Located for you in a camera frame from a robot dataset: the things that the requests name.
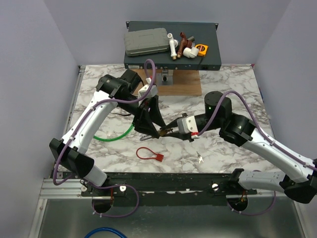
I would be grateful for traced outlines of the small silver key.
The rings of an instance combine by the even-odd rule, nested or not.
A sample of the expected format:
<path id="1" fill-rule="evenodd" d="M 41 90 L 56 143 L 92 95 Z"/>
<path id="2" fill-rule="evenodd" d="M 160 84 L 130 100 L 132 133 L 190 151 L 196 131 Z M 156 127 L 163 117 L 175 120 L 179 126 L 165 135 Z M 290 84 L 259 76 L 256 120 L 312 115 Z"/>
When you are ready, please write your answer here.
<path id="1" fill-rule="evenodd" d="M 203 160 L 203 158 L 202 158 L 202 156 L 201 156 L 201 154 L 199 152 L 197 152 L 197 157 L 198 157 L 199 164 L 204 162 L 204 160 Z"/>

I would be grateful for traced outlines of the white pvc elbow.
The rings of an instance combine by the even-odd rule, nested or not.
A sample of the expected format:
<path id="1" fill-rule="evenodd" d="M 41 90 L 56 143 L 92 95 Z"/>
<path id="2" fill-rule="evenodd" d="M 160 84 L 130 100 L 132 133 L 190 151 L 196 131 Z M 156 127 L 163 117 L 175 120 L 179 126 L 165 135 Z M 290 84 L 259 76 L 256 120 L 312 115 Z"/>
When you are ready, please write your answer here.
<path id="1" fill-rule="evenodd" d="M 192 47 L 192 48 L 186 47 L 183 50 L 183 56 L 185 56 L 189 59 L 195 58 L 198 55 L 198 53 L 199 53 L 199 49 L 196 47 Z"/>

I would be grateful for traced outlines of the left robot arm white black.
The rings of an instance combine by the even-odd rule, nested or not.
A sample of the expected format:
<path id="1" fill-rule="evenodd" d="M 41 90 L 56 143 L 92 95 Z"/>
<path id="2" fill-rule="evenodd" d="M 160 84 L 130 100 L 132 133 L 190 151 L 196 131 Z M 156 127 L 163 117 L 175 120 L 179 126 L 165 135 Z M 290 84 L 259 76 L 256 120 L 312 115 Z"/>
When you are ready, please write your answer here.
<path id="1" fill-rule="evenodd" d="M 63 166 L 74 175 L 93 184 L 93 191 L 99 196 L 109 192 L 107 174 L 95 165 L 94 159 L 86 152 L 101 124 L 116 108 L 133 115 L 132 126 L 139 133 L 159 137 L 155 124 L 165 126 L 158 108 L 156 73 L 147 76 L 147 83 L 139 89 L 138 95 L 132 93 L 141 82 L 138 73 L 128 69 L 121 77 L 109 74 L 98 80 L 93 97 L 74 126 L 61 138 L 53 138 L 49 144 L 56 164 L 53 182 L 57 181 L 58 166 Z"/>

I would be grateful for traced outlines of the brass padlock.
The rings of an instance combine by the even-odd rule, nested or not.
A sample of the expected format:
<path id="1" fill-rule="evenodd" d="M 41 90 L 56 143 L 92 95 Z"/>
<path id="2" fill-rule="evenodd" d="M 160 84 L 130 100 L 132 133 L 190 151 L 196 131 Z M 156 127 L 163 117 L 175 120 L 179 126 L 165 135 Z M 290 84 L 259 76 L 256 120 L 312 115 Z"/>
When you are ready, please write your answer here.
<path id="1" fill-rule="evenodd" d="M 165 136 L 166 134 L 168 134 L 169 132 L 171 132 L 172 129 L 163 129 L 163 130 L 159 130 L 158 131 L 158 137 L 157 138 L 160 138 L 160 137 L 163 137 Z M 151 135 L 144 135 L 140 138 L 140 141 L 146 141 L 146 140 L 149 140 L 149 139 L 153 139 L 155 138 L 154 136 L 151 136 Z"/>

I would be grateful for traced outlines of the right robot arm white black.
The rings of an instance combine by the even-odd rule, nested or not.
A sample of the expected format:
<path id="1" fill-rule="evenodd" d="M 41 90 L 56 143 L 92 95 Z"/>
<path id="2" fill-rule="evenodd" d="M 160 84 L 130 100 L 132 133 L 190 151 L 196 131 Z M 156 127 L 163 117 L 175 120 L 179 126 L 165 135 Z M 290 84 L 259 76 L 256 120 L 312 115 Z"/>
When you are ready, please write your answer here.
<path id="1" fill-rule="evenodd" d="M 243 147 L 277 168 L 277 172 L 255 172 L 236 169 L 228 189 L 233 194 L 243 190 L 264 189 L 283 192 L 288 198 L 308 204 L 317 194 L 317 162 L 306 158 L 269 136 L 254 117 L 247 118 L 232 112 L 232 103 L 226 94 L 212 91 L 205 95 L 205 113 L 182 116 L 161 129 L 170 137 L 193 141 L 204 132 L 219 129 L 226 142 Z"/>

